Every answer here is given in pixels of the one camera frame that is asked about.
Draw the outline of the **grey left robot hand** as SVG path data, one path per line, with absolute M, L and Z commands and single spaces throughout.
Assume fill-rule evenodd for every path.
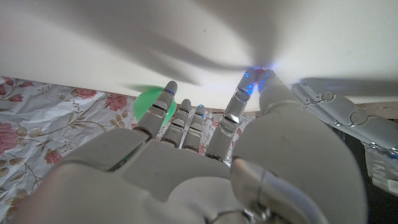
M 397 123 L 358 110 L 351 100 L 312 79 L 292 85 L 292 92 L 324 123 L 360 140 L 371 182 L 397 195 Z

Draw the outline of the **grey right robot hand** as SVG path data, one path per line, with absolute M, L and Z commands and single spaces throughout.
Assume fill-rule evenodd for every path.
M 361 171 L 345 143 L 304 111 L 272 70 L 249 69 L 200 154 L 202 109 L 169 82 L 132 129 L 114 129 L 57 163 L 14 223 L 366 223 Z

